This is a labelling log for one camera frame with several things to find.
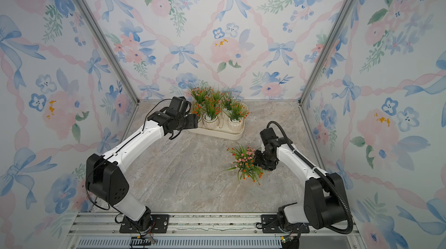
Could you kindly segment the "large pink flowered potted plant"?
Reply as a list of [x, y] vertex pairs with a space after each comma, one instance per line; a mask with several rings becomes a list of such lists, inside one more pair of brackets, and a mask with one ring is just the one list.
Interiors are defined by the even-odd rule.
[[256, 149], [250, 145], [238, 144], [227, 148], [227, 152], [231, 153], [234, 160], [231, 162], [231, 167], [225, 169], [225, 171], [237, 171], [239, 180], [251, 179], [252, 182], [260, 186], [260, 179], [263, 177], [264, 170], [255, 164], [257, 159]]

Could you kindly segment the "orange flowered potted gypsophila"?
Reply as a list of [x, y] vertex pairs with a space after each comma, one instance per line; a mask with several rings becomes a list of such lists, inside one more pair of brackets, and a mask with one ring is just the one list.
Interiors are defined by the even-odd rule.
[[197, 122], [200, 125], [203, 119], [203, 106], [199, 103], [193, 102], [192, 103], [192, 109], [191, 114], [195, 114], [197, 117]]

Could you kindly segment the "pink flowered potted gypsophila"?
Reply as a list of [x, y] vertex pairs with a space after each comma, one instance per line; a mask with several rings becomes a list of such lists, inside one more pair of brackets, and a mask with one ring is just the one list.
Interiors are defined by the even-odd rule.
[[195, 101], [195, 104], [203, 106], [206, 102], [207, 97], [209, 96], [211, 89], [205, 86], [198, 86], [190, 88], [189, 91], [193, 100]]

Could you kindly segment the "small potted gypsophila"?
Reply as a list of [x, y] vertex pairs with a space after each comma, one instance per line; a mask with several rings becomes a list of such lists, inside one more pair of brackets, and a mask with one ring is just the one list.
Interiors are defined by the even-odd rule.
[[224, 113], [229, 114], [232, 111], [233, 95], [232, 92], [226, 91], [223, 93], [221, 105]]

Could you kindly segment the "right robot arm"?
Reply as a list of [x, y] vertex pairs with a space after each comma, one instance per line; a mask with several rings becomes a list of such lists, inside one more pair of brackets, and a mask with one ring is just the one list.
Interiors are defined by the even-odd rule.
[[353, 231], [346, 190], [338, 174], [316, 166], [284, 137], [264, 140], [261, 149], [255, 151], [254, 165], [273, 171], [279, 163], [286, 165], [304, 185], [303, 202], [278, 208], [277, 221], [282, 231], [291, 232], [304, 225], [342, 235]]

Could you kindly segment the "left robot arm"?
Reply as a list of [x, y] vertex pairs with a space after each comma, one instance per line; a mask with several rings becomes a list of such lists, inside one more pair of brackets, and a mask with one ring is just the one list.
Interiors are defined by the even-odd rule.
[[175, 131], [196, 129], [196, 114], [165, 108], [148, 116], [143, 125], [115, 148], [102, 155], [93, 154], [86, 162], [87, 195], [96, 197], [124, 215], [123, 222], [137, 232], [148, 232], [153, 225], [151, 210], [131, 192], [124, 175], [130, 165], [149, 146]]

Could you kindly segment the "cream plastic storage box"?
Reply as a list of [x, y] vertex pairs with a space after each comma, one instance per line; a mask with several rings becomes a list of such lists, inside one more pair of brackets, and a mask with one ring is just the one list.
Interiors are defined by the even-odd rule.
[[200, 123], [200, 125], [198, 124], [198, 128], [191, 129], [191, 132], [198, 134], [198, 135], [217, 137], [217, 138], [221, 138], [221, 139], [239, 140], [244, 133], [246, 120], [244, 121], [242, 130], [234, 133], [234, 132], [231, 132], [228, 127], [229, 120], [228, 120], [227, 115], [228, 114], [224, 113], [223, 110], [221, 109], [220, 125], [215, 130], [206, 129], [204, 126], [204, 120], [202, 119], [202, 122]]

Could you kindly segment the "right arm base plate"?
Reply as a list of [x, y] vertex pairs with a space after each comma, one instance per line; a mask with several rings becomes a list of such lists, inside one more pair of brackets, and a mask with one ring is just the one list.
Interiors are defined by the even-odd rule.
[[261, 215], [261, 221], [256, 223], [256, 228], [263, 233], [297, 234], [309, 233], [310, 228], [305, 223], [289, 223], [283, 216], [274, 214]]

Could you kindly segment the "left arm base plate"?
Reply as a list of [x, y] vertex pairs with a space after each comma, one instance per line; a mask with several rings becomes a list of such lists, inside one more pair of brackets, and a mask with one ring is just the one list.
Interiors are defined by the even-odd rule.
[[169, 219], [167, 214], [145, 215], [139, 221], [124, 216], [119, 233], [167, 233]]

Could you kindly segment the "aluminium rail frame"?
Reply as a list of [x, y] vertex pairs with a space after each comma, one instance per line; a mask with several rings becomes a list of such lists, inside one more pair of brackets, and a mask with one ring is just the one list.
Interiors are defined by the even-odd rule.
[[358, 229], [348, 235], [309, 225], [281, 232], [274, 213], [156, 212], [138, 233], [116, 212], [80, 213], [64, 249], [363, 249]]

